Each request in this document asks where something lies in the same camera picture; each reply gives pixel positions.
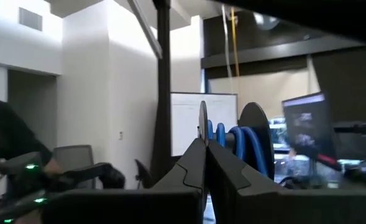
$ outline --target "green led light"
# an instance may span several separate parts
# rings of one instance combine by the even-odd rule
[[[27,169],[34,169],[36,167],[38,167],[38,165],[35,165],[35,164],[28,164],[25,166],[25,168],[27,168]]]
[[[38,198],[38,199],[34,200],[34,202],[36,202],[36,203],[42,203],[44,201],[46,201],[46,198]]]

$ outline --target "beam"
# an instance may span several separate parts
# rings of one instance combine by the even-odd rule
[[[365,44],[329,35],[289,44],[240,50],[238,51],[238,61],[239,63],[257,62],[362,46],[365,46]],[[233,53],[229,54],[229,58],[231,64],[235,64]],[[201,60],[202,68],[213,68],[226,65],[225,54],[212,55],[202,58]]]

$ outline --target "coiled blue hose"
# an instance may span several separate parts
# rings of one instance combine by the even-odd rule
[[[224,128],[224,124],[218,123],[216,129],[216,137],[217,142],[222,146],[226,146],[226,129]]]
[[[233,127],[228,133],[232,133],[235,136],[236,142],[236,156],[239,159],[245,160],[245,136],[243,131],[239,127]]]
[[[258,140],[256,132],[252,128],[248,128],[248,127],[243,127],[240,129],[250,139],[250,142],[253,145],[258,171],[261,174],[268,176],[268,170],[267,170],[267,166],[265,165],[265,158],[264,158],[262,145],[260,144],[260,141]]]
[[[211,120],[208,120],[208,138],[213,139],[213,124]]]

